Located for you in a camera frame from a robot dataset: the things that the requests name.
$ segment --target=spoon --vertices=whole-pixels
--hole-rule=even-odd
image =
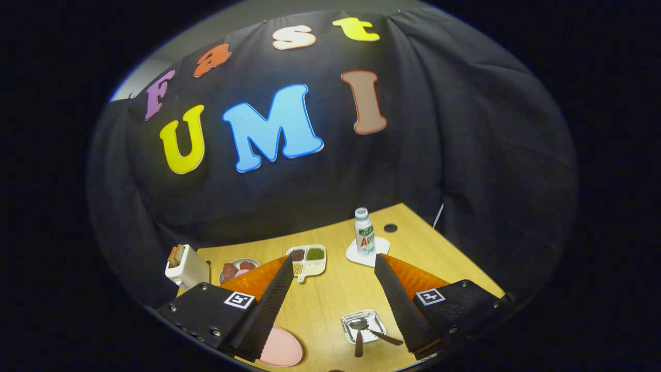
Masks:
[[[349,326],[353,329],[358,330],[358,333],[360,333],[360,330],[363,330],[363,329],[368,327],[368,322],[365,318],[355,319],[355,320],[352,320],[349,323]],[[368,328],[368,331],[370,331],[374,336],[377,336],[378,338],[382,339],[383,341],[389,342],[389,343],[391,343],[395,346],[399,346],[399,345],[404,343],[404,341],[402,341],[402,340],[398,340],[396,338],[386,336],[385,334],[382,334],[381,332],[376,332],[376,331],[370,330],[369,328]]]
[[[349,322],[349,327],[358,331],[356,334],[356,351],[354,352],[356,357],[363,356],[363,334],[360,332],[360,330],[364,328],[367,323],[368,322],[365,319],[353,319],[351,322]]]

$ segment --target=black cloth backdrop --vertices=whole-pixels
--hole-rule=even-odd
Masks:
[[[347,38],[332,25],[345,17],[371,22],[367,31],[380,40]],[[314,45],[273,48],[274,31],[299,24],[312,28]],[[231,57],[195,78],[200,56],[224,42]],[[108,104],[88,163],[100,247],[141,304],[160,306],[175,295],[164,270],[177,243],[198,249],[281,236],[351,218],[360,206],[404,202],[431,224],[444,204],[436,228],[515,299],[540,287],[560,258],[578,194],[562,114],[515,57],[440,10],[386,19],[345,12],[282,17],[233,32],[172,69],[163,106],[149,121],[146,88]],[[354,98],[340,79],[352,70],[378,76],[385,130],[354,132]],[[323,150],[287,159],[281,137],[275,162],[254,150],[262,165],[237,172],[222,114],[246,102],[266,117],[275,92],[297,83],[308,86],[305,105]],[[175,174],[159,133],[178,120],[180,152],[187,154],[182,115],[195,105],[205,107],[204,159]]]

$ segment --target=letter m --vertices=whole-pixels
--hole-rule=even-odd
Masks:
[[[251,142],[270,162],[276,161],[280,131],[285,136],[282,154],[287,158],[321,151],[324,142],[315,136],[305,110],[306,93],[304,84],[289,85],[277,91],[268,120],[247,103],[240,103],[223,114],[223,120],[232,128],[237,146],[237,171],[248,172],[259,168],[262,163],[262,159],[253,153]]]

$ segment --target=bread slice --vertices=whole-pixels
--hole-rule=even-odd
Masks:
[[[181,257],[184,255],[184,247],[179,244],[176,247],[172,248],[170,256],[167,258],[167,261],[170,263],[170,268],[177,267],[181,265]]]

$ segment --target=hole in table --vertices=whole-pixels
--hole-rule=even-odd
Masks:
[[[386,232],[395,232],[395,231],[397,231],[397,225],[396,224],[387,224],[383,227],[383,229]]]

